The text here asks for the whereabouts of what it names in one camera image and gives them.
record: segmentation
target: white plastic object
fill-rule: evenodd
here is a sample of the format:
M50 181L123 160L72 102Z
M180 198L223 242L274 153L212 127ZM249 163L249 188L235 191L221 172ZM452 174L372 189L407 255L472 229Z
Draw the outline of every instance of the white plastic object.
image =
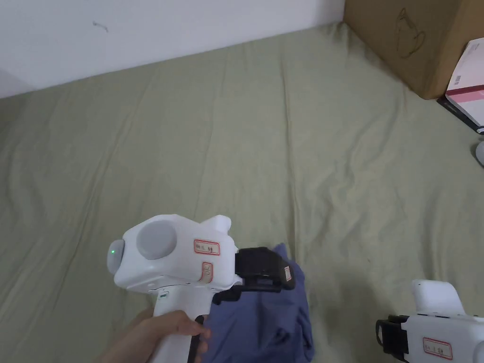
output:
M455 288L446 282L412 283L416 315L401 324L407 331L409 363L484 363L484 318L464 312Z
M412 290L417 313L465 314L457 291L448 282L413 280Z
M191 319L208 314L215 293L242 282L235 274L238 249L227 234L230 225L230 218L222 215L202 223L176 214L150 218L123 235L114 282L156 294L156 316L174 310L185 311ZM151 363L186 363L190 343L191 337L166 338Z
M183 310L195 320L200 315L210 312L215 291L204 287L176 285L158 290L158 298L153 316L159 316L175 310ZM169 335L157 347L150 363L187 363L192 337Z

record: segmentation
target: gripper handle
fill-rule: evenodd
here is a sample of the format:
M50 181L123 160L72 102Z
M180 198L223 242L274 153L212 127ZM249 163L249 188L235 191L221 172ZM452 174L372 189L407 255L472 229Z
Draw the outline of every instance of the gripper handle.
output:
M183 310L190 319L210 312L212 298L216 293L206 287L175 285L158 290L153 316ZM156 348L149 363L187 363L191 336L169 335Z

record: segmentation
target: finger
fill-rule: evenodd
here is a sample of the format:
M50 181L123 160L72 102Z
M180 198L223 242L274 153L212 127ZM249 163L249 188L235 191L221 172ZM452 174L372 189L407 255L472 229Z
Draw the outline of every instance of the finger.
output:
M197 354L207 353L208 350L209 345L207 344L207 342L200 342L200 344L198 345Z
M210 339L212 336L212 331L210 329L205 329L202 335L204 339Z
M158 338L169 334L198 335L205 331L202 325L191 320L184 311L152 317L146 320Z

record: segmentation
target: trigger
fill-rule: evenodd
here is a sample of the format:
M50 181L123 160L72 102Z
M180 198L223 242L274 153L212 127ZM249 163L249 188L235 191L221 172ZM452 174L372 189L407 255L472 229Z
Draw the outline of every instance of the trigger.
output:
M203 321L205 318L203 315L198 316L195 321L198 324L203 325ZM190 343L190 351L188 352L188 362L193 363L195 361L195 357L197 356L198 345L200 344L200 334L192 336L192 342Z

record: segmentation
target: pink stripe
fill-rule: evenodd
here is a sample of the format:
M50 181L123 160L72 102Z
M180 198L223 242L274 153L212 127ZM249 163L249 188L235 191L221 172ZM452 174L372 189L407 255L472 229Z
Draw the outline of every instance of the pink stripe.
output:
M484 91L474 91L462 94L454 94L449 96L454 102L463 103L470 101L484 100Z

